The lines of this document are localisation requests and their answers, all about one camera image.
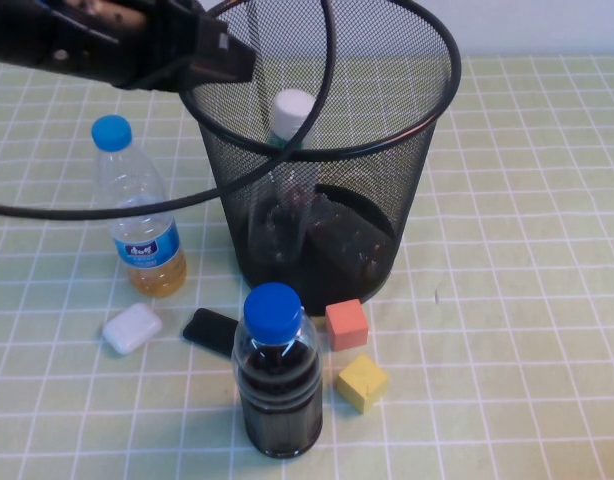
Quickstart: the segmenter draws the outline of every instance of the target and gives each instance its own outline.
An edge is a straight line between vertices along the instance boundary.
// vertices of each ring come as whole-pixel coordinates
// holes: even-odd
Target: bottle with yellow liquid
[[[98,147],[99,204],[133,207],[166,199],[153,163],[132,143],[127,120],[119,115],[102,117],[91,133]],[[129,281],[140,293],[165,297],[185,282],[187,263],[171,213],[112,220],[109,231],[127,267]]]

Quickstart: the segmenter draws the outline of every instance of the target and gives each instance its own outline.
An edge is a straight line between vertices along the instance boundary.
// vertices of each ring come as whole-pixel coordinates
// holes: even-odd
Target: plastic bottle
[[[129,122],[118,115],[98,119],[91,130],[98,147],[97,197],[104,207],[129,207],[165,200],[162,180],[151,160],[132,143]],[[109,231],[140,293],[164,297],[185,281],[187,264],[173,215],[112,220]]]
[[[302,90],[278,93],[274,98],[267,142],[284,147],[303,124],[315,101]],[[312,137],[310,131],[299,148],[310,148]],[[250,253],[256,261],[281,264],[298,258],[317,173],[316,163],[297,166],[288,162],[252,186],[248,238]]]
[[[274,458],[309,450],[323,424],[322,367],[316,329],[294,290],[281,283],[252,290],[232,362],[254,446]]]
[[[353,283],[372,283],[391,267],[394,242],[345,205],[317,194],[307,235],[317,255],[327,258]]]

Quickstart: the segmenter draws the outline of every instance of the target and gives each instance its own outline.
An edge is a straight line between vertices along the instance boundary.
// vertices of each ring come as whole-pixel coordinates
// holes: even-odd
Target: green grid mat
[[[104,224],[0,218],[0,480],[614,478],[614,56],[463,67],[369,342],[324,349],[323,433],[296,460],[253,450],[229,362],[179,340],[248,292],[218,202],[177,213],[189,277],[156,301]],[[177,96],[0,65],[0,202],[91,205],[89,130],[114,112],[171,196],[212,185]],[[142,300],[164,328],[119,358],[101,326]],[[359,353],[392,380],[362,416],[332,389]]]

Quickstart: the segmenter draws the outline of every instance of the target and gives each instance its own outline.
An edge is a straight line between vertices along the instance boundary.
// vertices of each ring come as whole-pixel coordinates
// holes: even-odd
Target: mesh wastebasket
[[[310,148],[221,198],[246,281],[292,286],[312,315],[366,300],[389,276],[436,120],[460,81],[456,44],[425,9],[408,0],[332,4],[336,66]],[[181,94],[220,186],[278,154],[266,142],[273,99],[289,88],[316,96],[326,31],[316,0],[233,0],[210,13],[258,54],[252,82]],[[261,255],[260,244],[263,253],[282,244],[287,203],[297,253]]]

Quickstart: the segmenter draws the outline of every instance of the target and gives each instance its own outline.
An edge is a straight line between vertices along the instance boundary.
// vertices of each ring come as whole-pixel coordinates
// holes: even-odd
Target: black smartphone
[[[199,308],[183,330],[183,338],[231,357],[238,320]]]

